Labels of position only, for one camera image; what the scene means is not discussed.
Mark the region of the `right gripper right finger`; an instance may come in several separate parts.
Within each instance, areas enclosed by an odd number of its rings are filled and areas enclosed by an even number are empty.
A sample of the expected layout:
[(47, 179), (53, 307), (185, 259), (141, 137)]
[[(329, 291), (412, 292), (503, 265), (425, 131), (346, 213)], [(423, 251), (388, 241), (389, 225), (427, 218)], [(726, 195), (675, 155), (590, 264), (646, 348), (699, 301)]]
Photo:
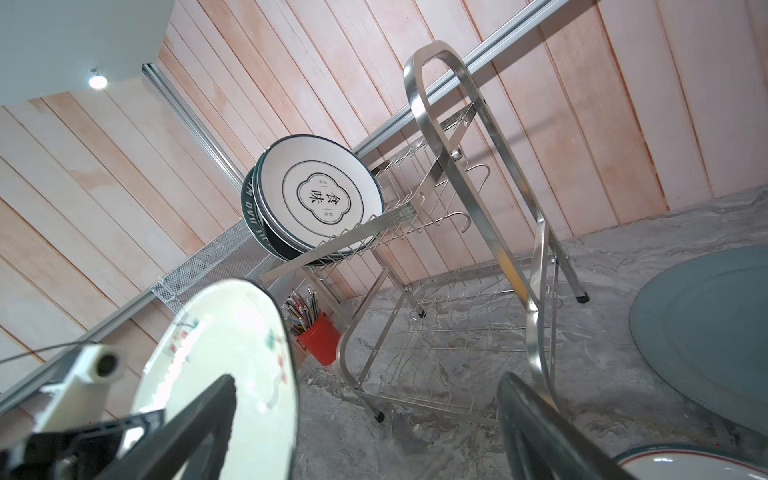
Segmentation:
[(515, 479), (630, 479), (515, 374), (497, 387), (498, 421)]

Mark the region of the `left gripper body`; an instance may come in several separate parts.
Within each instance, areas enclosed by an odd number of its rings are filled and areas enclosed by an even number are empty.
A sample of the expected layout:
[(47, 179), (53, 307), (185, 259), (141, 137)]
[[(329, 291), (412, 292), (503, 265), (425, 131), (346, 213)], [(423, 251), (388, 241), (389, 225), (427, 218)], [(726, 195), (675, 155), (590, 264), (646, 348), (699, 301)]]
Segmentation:
[(118, 455), (126, 433), (152, 434), (165, 411), (138, 413), (66, 431), (29, 435), (1, 451), (3, 479), (94, 479)]

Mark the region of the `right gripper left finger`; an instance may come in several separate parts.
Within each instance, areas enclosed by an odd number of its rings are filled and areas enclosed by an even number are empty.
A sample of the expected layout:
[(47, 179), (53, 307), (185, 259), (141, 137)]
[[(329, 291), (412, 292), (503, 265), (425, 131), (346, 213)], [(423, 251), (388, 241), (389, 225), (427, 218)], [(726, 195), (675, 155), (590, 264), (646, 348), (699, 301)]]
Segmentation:
[(217, 479), (237, 407), (235, 379), (219, 377), (170, 423), (112, 462), (100, 479)]

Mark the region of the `cream floral plate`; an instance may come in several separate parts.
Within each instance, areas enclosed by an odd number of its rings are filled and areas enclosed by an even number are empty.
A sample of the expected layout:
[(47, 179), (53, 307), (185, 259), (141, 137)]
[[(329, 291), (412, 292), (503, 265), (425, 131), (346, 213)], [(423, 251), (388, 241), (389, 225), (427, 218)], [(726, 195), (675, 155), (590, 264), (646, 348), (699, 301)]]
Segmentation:
[(218, 281), (175, 316), (145, 364), (132, 410), (172, 420), (223, 375), (236, 405), (224, 479), (289, 479), (299, 395), (291, 342), (272, 296), (242, 279)]

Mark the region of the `steel two-tier dish rack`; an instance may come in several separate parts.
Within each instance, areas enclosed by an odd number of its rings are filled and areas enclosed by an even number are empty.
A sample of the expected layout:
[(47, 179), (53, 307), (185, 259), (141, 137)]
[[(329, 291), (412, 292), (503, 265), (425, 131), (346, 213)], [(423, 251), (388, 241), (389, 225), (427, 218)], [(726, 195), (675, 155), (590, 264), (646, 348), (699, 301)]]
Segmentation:
[(380, 272), (353, 314), (337, 310), (334, 362), (343, 381), (383, 418), (398, 403), (495, 423), (506, 371), (529, 376), (546, 402), (554, 389), (557, 284), (589, 297), (470, 68), (445, 42), (404, 67), (416, 123), (400, 149), (369, 162), (384, 213), (308, 252), (264, 232), (287, 262), (268, 279), (304, 271), (315, 285), (369, 261)]

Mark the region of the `green rim white plate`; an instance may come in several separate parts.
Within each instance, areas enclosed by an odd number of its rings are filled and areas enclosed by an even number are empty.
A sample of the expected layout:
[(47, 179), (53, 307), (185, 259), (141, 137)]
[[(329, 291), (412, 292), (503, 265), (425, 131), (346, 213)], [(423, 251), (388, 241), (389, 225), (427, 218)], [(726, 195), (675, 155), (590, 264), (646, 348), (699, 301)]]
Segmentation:
[(245, 221), (246, 226), (248, 227), (249, 231), (253, 235), (253, 237), (256, 239), (256, 241), (273, 257), (277, 258), (280, 261), (287, 262), (287, 258), (281, 255), (279, 252), (277, 252), (271, 243), (269, 242), (263, 226), (258, 219), (258, 215), (256, 213), (256, 206), (255, 206), (255, 199), (254, 199), (254, 193), (252, 188), (252, 178), (254, 174), (255, 168), (252, 167), (248, 173), (245, 175), (242, 187), (241, 187), (241, 209), (243, 213), (243, 218)]

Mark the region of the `white plate green characters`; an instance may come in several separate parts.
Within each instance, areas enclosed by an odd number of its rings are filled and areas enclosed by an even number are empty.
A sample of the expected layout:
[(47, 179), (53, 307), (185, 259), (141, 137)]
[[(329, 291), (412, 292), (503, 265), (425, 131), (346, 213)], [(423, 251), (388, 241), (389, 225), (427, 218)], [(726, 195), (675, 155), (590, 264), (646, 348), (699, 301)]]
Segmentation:
[(289, 135), (257, 161), (258, 209), (284, 243), (308, 252), (382, 215), (381, 188), (350, 150), (325, 137)]

